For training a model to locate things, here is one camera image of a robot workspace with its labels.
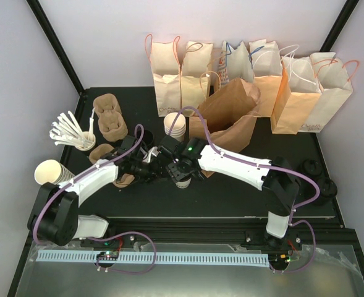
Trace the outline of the brown kraft paper bag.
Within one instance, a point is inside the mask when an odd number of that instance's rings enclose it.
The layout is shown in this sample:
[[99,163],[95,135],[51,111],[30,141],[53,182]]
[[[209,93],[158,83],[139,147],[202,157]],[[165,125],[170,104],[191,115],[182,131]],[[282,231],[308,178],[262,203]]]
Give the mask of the brown kraft paper bag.
[[198,107],[213,144],[235,153],[249,145],[260,117],[260,96],[257,86],[238,77]]

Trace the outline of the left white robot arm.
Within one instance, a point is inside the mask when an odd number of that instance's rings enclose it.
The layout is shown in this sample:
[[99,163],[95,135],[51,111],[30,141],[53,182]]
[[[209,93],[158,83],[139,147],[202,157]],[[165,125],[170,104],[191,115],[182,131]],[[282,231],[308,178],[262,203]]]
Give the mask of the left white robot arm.
[[64,246],[73,239],[95,238],[103,247],[116,242],[117,233],[99,215],[81,215],[79,208],[107,184],[119,181],[126,174],[136,178],[155,179],[154,158],[158,149],[141,150],[141,139],[126,137],[118,148],[102,156],[88,169],[67,181],[44,183],[38,191],[28,219],[28,229],[38,244]]

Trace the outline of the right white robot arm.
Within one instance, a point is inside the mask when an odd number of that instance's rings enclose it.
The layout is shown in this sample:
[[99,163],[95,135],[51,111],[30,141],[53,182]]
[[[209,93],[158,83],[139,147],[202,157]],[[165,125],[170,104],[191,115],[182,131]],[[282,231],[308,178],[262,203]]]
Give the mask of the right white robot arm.
[[278,164],[269,159],[257,159],[211,145],[193,138],[188,143],[165,137],[159,146],[162,156],[170,159],[166,170],[175,183],[186,179],[203,179],[202,171],[212,171],[243,181],[264,192],[268,209],[265,242],[271,249],[280,249],[287,242],[287,229],[292,206],[299,192],[300,181],[284,168],[287,162],[278,158]]

